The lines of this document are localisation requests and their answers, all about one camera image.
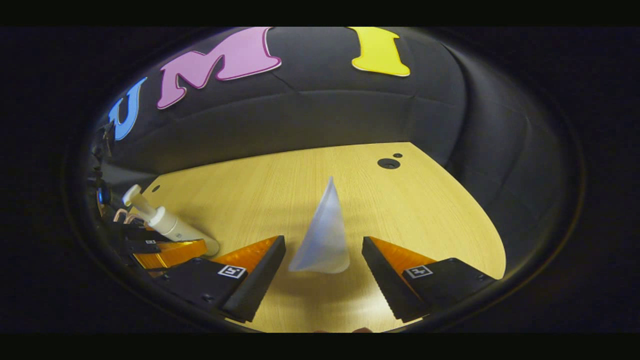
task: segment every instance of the black hole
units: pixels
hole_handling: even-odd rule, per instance
[[[393,159],[380,159],[378,160],[378,165],[387,169],[395,169],[400,167],[400,163],[397,160]]]

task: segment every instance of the table surface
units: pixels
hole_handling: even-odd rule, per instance
[[[401,166],[382,168],[396,158]],[[338,192],[351,264],[340,274],[289,272],[329,177]],[[375,236],[435,260],[456,257],[500,279],[505,253],[480,205],[409,142],[325,147],[215,163],[159,176],[144,192],[220,242],[218,256],[284,235],[287,252],[253,322],[266,332],[374,332],[396,320],[364,258]]]

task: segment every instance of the translucent cone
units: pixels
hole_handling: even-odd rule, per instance
[[[289,271],[337,274],[348,267],[344,220],[333,177],[330,177],[305,239],[289,264]]]

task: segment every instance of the blue letter u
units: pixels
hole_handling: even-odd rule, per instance
[[[133,124],[136,123],[136,118],[138,118],[138,98],[140,97],[140,86],[145,82],[147,78],[143,78],[139,82],[137,82],[129,91],[127,92],[127,96],[129,97],[129,109],[127,110],[127,118],[124,119],[122,123],[120,123],[120,116],[118,113],[120,112],[120,103],[122,99],[118,100],[116,104],[109,111],[109,121],[114,121],[116,124],[116,140],[124,139],[129,131],[133,128]]]

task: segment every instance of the wooden table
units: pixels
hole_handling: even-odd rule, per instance
[[[401,153],[401,166],[380,167]],[[351,265],[341,274],[289,272],[324,188],[333,176],[342,206]],[[255,319],[266,332],[374,332],[396,320],[361,255],[375,236],[435,260],[459,258],[501,278],[502,242],[477,202],[412,143],[373,143],[268,154],[159,176],[144,191],[220,242],[223,255],[284,235],[287,253]]]

